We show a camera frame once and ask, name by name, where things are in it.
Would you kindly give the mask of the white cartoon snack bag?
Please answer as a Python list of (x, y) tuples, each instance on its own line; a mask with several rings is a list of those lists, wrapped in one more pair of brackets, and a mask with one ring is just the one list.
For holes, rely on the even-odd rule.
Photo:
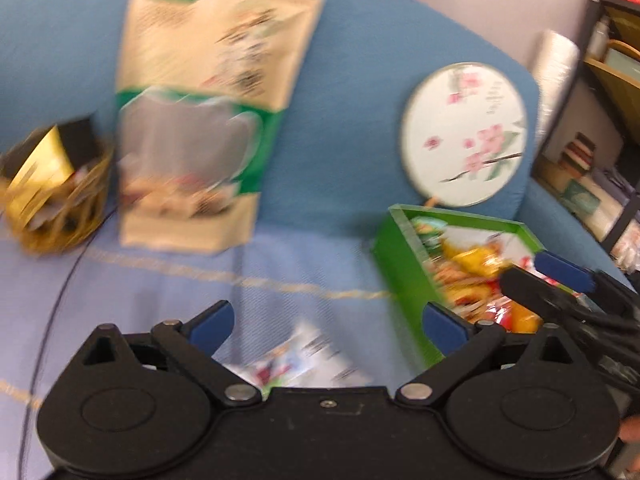
[(228, 370), (262, 392), (272, 388), (352, 388), (368, 386), (364, 374), (316, 326), (300, 321), (288, 340), (246, 365), (226, 364)]

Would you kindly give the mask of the round floral hand fan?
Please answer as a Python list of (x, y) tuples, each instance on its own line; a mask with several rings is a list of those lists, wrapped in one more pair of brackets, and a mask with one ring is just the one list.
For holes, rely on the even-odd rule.
[(411, 93), (402, 113), (402, 166), (424, 197), (461, 208), (486, 202), (515, 176), (527, 148), (523, 98), (500, 70), (456, 63)]

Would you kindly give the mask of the woven yellow wicker basket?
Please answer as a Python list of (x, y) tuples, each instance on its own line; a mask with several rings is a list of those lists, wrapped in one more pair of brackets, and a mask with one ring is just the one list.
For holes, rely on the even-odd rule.
[(73, 175), (21, 229), (6, 213), (6, 185), (1, 175), (1, 208), (11, 234), (26, 252), (37, 255), (66, 252), (100, 226), (110, 186), (113, 145), (100, 138), (90, 116), (57, 122)]

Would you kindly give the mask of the red striped snack bag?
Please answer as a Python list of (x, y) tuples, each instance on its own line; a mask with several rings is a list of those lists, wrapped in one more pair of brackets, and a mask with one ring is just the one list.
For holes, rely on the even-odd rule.
[(496, 322), (517, 334), (532, 334), (538, 330), (541, 318), (531, 310), (507, 297), (501, 290), (499, 278), (512, 263), (503, 263), (490, 278), (469, 278), (447, 289), (451, 309), (470, 323)]

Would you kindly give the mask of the gold orange snack packet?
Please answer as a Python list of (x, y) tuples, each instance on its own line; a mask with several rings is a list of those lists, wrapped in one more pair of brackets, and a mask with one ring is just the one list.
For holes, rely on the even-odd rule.
[(442, 255), (433, 263), (434, 281), (452, 311), (447, 297), (447, 289), (451, 285), (457, 282), (465, 283), (469, 278), (490, 278), (497, 272), (499, 266), (507, 262), (512, 263), (511, 260), (503, 257), (502, 247), (498, 242), (460, 248), (449, 240), (443, 240)]

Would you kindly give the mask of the black metal shelf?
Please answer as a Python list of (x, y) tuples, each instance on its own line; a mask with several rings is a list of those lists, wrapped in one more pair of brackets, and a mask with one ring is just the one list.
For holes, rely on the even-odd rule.
[(536, 177), (625, 271), (639, 259), (639, 7), (586, 0)]

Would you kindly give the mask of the blue sofa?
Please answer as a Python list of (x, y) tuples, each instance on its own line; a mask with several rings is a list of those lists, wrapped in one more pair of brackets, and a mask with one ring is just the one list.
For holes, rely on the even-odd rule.
[[(58, 118), (114, 114), (116, 50), (126, 0), (1, 0), (1, 142)], [(367, 240), (388, 206), (413, 203), (397, 129), (418, 82), (480, 61), (516, 85), (535, 118), (527, 70), (416, 0), (328, 0), (262, 185), (250, 244), (218, 256), (154, 254), (100, 229), (85, 255), (34, 258), (1, 245), (7, 304), (197, 304), (235, 292), (327, 302), (384, 301)]]

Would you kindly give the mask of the yellow snack bag in basket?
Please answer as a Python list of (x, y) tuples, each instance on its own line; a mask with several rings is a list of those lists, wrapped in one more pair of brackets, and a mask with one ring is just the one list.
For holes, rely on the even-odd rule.
[(38, 129), (2, 156), (6, 213), (23, 229), (74, 173), (57, 125)]

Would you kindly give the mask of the clear plastic roll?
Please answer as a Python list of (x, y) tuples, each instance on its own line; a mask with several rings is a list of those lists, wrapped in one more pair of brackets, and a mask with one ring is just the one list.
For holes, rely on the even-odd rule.
[(574, 42), (551, 29), (544, 30), (536, 43), (536, 50), (528, 64), (529, 73), (539, 88), (536, 151), (540, 152), (544, 140), (552, 129), (552, 122), (559, 113), (561, 101), (566, 96), (579, 58)]

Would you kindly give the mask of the small green snack packet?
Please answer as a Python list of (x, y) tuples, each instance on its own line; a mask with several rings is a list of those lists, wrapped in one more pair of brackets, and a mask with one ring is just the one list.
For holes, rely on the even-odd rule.
[(427, 253), (432, 257), (442, 254), (442, 237), (448, 223), (433, 217), (416, 217), (411, 220), (413, 229)]

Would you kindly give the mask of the large kraft green snack bag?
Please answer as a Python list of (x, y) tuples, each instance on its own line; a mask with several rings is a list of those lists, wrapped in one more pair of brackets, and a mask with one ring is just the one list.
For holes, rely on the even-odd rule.
[(253, 236), (326, 0), (128, 0), (116, 78), (120, 240), (214, 254)]

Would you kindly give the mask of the light blue sofa blanket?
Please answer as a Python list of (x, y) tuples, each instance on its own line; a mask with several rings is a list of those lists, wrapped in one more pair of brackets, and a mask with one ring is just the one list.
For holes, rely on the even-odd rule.
[(217, 255), (127, 248), (107, 221), (86, 248), (37, 257), (1, 237), (1, 474), (39, 479), (50, 469), (35, 411), (58, 374), (101, 323), (144, 333), (187, 320), (218, 300), (235, 310), (218, 351), (243, 365), (284, 341), (299, 321), (318, 327), (375, 385), (397, 388), (424, 367), (371, 244), (261, 224)]

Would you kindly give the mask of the green cardboard box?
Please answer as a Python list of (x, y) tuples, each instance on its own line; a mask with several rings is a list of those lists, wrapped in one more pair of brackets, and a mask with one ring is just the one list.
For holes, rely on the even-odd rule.
[(422, 217), (446, 222), (447, 237), (459, 246), (480, 244), (492, 234), (498, 234), (503, 241), (504, 255), (513, 262), (532, 258), (544, 250), (544, 245), (522, 222), (442, 208), (394, 205), (387, 209), (372, 254), (404, 316), (414, 348), (422, 363), (429, 367), (442, 359), (442, 352), (436, 338), (423, 333), (422, 312), (430, 301), (445, 308), (449, 302), (432, 278), (428, 253), (411, 224), (412, 219)]

